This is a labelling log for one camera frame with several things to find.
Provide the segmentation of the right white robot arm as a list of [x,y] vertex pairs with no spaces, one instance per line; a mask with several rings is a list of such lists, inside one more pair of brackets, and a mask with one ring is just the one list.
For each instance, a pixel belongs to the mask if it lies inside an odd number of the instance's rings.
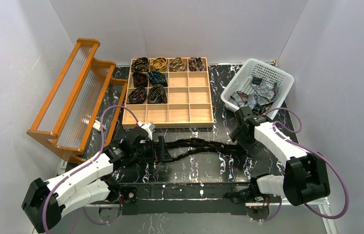
[[230,133],[231,140],[246,140],[252,146],[262,144],[285,167],[284,175],[265,174],[251,179],[249,195],[279,196],[299,206],[330,194],[323,160],[296,146],[266,115],[256,116],[249,107],[241,107],[235,112],[235,117],[238,126]]

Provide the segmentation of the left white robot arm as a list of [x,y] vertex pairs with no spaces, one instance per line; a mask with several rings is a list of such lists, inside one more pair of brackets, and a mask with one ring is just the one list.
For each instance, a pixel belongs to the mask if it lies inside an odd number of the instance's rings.
[[22,210],[39,234],[49,233],[68,213],[90,203],[121,203],[128,197],[112,173],[135,163],[153,163],[169,156],[163,136],[152,138],[149,125],[135,127],[70,171],[31,182]]

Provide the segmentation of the white plastic basket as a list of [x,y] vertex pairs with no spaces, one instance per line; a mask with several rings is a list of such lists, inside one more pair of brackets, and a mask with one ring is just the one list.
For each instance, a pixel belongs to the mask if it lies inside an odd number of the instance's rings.
[[282,106],[294,81],[291,74],[250,58],[225,87],[221,99],[232,112],[248,106],[255,112],[266,112],[274,119],[278,112],[275,108]]

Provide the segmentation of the black gold floral tie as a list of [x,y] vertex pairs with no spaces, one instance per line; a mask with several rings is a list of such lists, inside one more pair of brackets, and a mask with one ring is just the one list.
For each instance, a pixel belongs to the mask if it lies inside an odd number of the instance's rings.
[[178,139],[176,141],[164,142],[163,146],[160,146],[159,143],[157,143],[155,146],[157,146],[158,150],[171,150],[175,148],[191,147],[191,149],[177,156],[163,153],[163,155],[157,156],[157,162],[175,162],[187,156],[203,152],[221,153],[224,155],[246,154],[246,150],[240,145],[227,144],[201,138]]

